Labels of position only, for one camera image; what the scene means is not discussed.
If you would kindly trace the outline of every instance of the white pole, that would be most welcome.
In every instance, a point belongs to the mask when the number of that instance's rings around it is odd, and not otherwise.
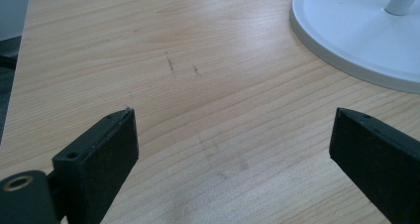
[[[416,0],[390,0],[385,11],[397,16],[405,15],[414,1]]]

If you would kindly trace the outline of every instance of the wooden tabletop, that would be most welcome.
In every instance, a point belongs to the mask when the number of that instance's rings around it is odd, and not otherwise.
[[[140,160],[102,223],[388,223],[330,159],[335,110],[420,140],[420,95],[317,58],[290,3],[30,0],[0,179],[129,106]]]

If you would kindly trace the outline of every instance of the brass hole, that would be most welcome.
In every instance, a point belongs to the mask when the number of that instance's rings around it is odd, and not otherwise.
[[[19,190],[19,189],[27,186],[28,184],[30,184],[33,180],[34,180],[34,178],[32,176],[29,176],[29,175],[18,176],[18,177],[13,178],[12,180],[8,181],[6,184],[4,184],[3,190],[5,190],[5,191]]]

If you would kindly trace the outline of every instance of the wooden table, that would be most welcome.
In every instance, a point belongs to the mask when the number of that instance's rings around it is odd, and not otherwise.
[[[290,3],[30,0],[0,178],[129,106],[141,156],[102,223],[387,223],[330,160],[335,110],[419,140],[420,95],[317,58]]]

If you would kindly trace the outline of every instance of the wood grain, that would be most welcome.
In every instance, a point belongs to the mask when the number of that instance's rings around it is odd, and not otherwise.
[[[335,109],[419,140],[420,96],[311,54],[290,3],[30,0],[0,178],[130,106],[141,157],[103,223],[388,223],[329,157]]]

